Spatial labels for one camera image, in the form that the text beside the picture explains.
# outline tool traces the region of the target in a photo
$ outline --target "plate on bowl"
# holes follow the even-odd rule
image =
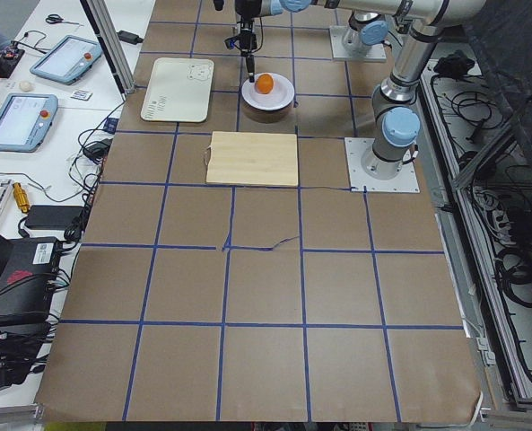
[[[256,89],[255,83],[248,80],[241,86],[241,96],[250,106],[258,110],[280,110],[293,101],[295,91],[292,83],[279,74],[270,74],[274,78],[274,88],[268,94],[262,94]]]

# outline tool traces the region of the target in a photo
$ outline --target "computer mouse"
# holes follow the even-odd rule
[[[18,87],[24,92],[31,92],[32,90],[34,90],[34,84],[30,81],[20,81]]]

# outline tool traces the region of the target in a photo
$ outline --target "white desk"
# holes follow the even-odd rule
[[[155,0],[107,0],[107,5],[117,30],[131,31],[144,36],[146,27],[153,9]],[[80,22],[83,26],[72,24],[45,23],[49,13],[58,13],[67,21]],[[17,35],[20,39],[25,31],[38,30],[47,33],[47,38],[40,45],[42,48],[51,48],[66,34],[96,40],[92,27],[88,23],[83,9],[77,0],[40,0],[39,5],[31,17],[24,24]],[[33,33],[25,43],[34,44],[38,34]],[[132,69],[138,58],[140,46],[123,44],[124,52]],[[32,75],[29,71],[41,54],[26,48],[22,61],[10,79],[0,81],[0,107],[9,92],[20,92],[18,83],[28,80],[34,83],[34,91],[55,94],[59,100],[59,110],[53,125],[42,145],[34,153],[6,153],[0,152],[0,172],[23,172],[30,175],[43,186],[52,186],[48,190],[51,197],[56,199],[66,198],[78,190],[78,186],[68,177],[68,168],[72,157],[78,152],[79,145],[76,137],[85,129],[95,128],[106,115],[122,102],[118,88],[111,77],[106,59],[101,58],[97,64],[74,85],[62,85]],[[93,92],[89,101],[70,99],[70,94],[76,88]],[[111,137],[100,132],[93,139]],[[79,166],[83,173],[92,172],[95,167],[90,162],[80,161]],[[41,191],[29,187],[28,179],[22,176],[10,176],[19,181],[28,193],[31,204],[58,205],[47,199]],[[66,201],[63,205],[81,205],[82,197],[79,195]],[[22,218],[22,213],[11,200],[5,207],[0,220],[0,233],[6,238],[16,238],[17,224]],[[60,238],[61,233],[36,231],[36,236],[51,234]],[[61,267],[70,272],[74,263],[74,254],[62,259]],[[66,291],[57,292],[53,297],[51,311],[60,314],[64,304]],[[46,353],[49,346],[43,347],[41,355]],[[0,407],[29,405],[39,388],[41,374],[29,375],[26,382],[14,385],[0,391]]]

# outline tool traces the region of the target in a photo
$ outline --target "orange fruit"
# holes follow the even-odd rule
[[[256,90],[262,94],[269,94],[274,89],[274,78],[270,74],[262,74],[256,80]]]

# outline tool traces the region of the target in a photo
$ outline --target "white mounting plate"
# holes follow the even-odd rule
[[[387,61],[388,58],[385,55],[382,43],[373,45],[364,54],[345,49],[341,39],[346,31],[347,27],[342,25],[329,26],[329,39],[331,40],[331,51],[333,52],[334,60],[365,61],[368,63],[385,63]]]
[[[140,117],[145,121],[204,121],[213,74],[212,60],[158,58],[150,75]]]
[[[372,138],[347,137],[345,152],[349,170],[349,185],[352,191],[385,191],[389,193],[419,193],[419,184],[412,163],[404,164],[401,172],[391,180],[378,180],[370,176],[362,168],[362,156],[365,150],[373,145]],[[407,151],[404,160],[411,157]]]

